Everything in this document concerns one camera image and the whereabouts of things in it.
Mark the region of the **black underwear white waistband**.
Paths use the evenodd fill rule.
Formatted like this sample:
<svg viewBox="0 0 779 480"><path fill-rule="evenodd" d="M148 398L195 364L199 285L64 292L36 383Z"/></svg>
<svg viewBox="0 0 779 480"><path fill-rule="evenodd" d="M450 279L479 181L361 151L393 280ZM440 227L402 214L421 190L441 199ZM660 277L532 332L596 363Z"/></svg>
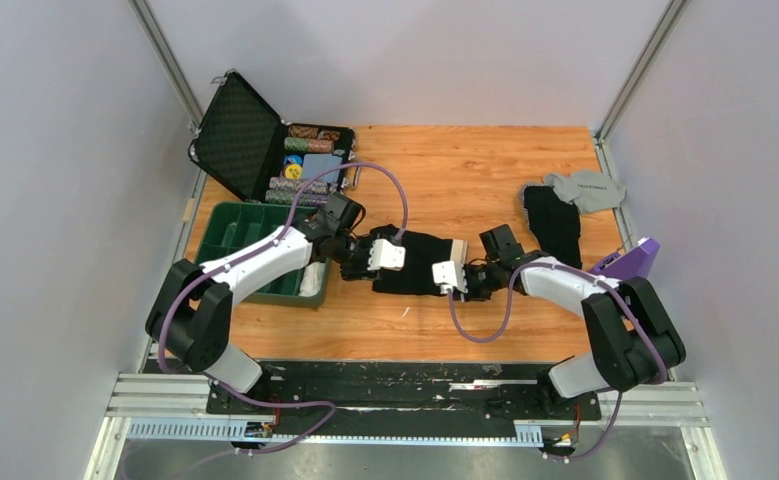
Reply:
<svg viewBox="0 0 779 480"><path fill-rule="evenodd" d="M440 296L433 279L432 265L448 260L464 261L468 242L444 239L426 233L406 231L401 238L405 248L401 270L382 270L372 282L372 291L389 295Z"/></svg>

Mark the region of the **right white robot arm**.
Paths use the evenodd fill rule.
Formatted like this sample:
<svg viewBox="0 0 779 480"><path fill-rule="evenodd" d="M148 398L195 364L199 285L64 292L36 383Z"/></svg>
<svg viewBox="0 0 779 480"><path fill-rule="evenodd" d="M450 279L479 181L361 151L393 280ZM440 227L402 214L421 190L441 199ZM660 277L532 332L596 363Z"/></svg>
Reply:
<svg viewBox="0 0 779 480"><path fill-rule="evenodd" d="M686 347L650 281L615 279L570 266L541 250L527 251L508 225L481 233L483 260L457 268L453 298L488 300L498 290L544 299L584 322L590 349L542 374L536 403L561 417L576 397L600 391L626 392L661 384L682 364Z"/></svg>

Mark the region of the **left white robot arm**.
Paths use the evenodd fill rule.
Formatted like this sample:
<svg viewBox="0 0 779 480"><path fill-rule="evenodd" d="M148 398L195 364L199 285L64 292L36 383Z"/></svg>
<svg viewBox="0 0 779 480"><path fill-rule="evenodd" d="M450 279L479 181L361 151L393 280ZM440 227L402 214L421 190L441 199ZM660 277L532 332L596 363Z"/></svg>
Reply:
<svg viewBox="0 0 779 480"><path fill-rule="evenodd" d="M362 260L353 234L365 208L341 193L317 209L291 206L282 225L228 255L203 264L182 259L168 270L145 323L161 356L171 354L190 371L233 389L248 413L263 411L271 386L263 369L229 340L232 312L267 284L315 261Z"/></svg>

